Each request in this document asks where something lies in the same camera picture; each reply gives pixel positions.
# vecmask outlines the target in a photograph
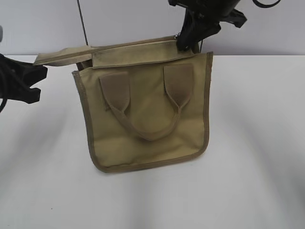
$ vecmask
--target tan canvas bag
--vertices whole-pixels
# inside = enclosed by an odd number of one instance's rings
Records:
[[[95,166],[104,172],[193,159],[209,141],[212,53],[179,52],[173,37],[40,54],[73,72]]]

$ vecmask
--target tan strap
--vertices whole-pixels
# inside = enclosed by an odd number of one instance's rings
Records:
[[[148,141],[168,136],[177,126],[183,107],[190,101],[193,91],[193,65],[167,65],[163,69],[164,86],[173,104],[174,116],[169,126],[157,132],[138,130],[125,114],[130,104],[130,84],[127,72],[111,73],[100,77],[102,92],[106,102],[118,121],[128,130]]]
[[[193,57],[192,50],[180,52],[176,40],[116,47],[92,54],[93,68],[110,68],[170,62]]]
[[[130,45],[136,45],[136,44],[146,44],[146,43],[170,41],[170,40],[175,40],[174,36],[161,37],[161,38],[149,39],[138,42],[130,42],[125,44],[102,46],[102,47],[91,47],[86,45],[82,47],[66,48],[58,52],[38,54],[34,62],[34,65],[64,66],[64,65],[91,60],[92,53],[94,52],[100,52],[118,47],[128,47]]]

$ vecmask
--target white table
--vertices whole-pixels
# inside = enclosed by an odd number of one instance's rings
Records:
[[[305,56],[215,56],[205,154],[122,174],[90,160],[75,69],[0,114],[1,229],[305,228]]]

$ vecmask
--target black cable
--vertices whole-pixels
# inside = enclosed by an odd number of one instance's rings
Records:
[[[201,40],[200,53],[201,53],[201,49],[202,49],[202,43],[203,43],[203,40]]]
[[[254,4],[256,6],[258,6],[259,8],[271,8],[273,6],[276,6],[278,3],[280,3],[281,0],[278,0],[277,2],[273,3],[273,4],[263,4],[261,2],[259,2],[258,0],[253,0]]]
[[[0,26],[0,42],[2,41],[3,38],[3,28]]]
[[[5,74],[1,68],[0,68],[0,79],[2,81],[2,102],[0,104],[0,113],[1,113],[8,101],[8,85],[5,78]]]

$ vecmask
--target black clamp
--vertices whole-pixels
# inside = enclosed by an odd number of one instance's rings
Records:
[[[247,21],[245,15],[234,7],[240,0],[168,0],[171,6],[186,8],[181,32],[177,36],[177,48],[186,51],[199,41],[217,34],[220,22],[228,22],[241,28]]]
[[[30,87],[45,79],[47,71],[44,66],[11,60],[0,54],[0,98],[3,99],[0,112],[8,99],[28,104],[38,102],[41,90]]]

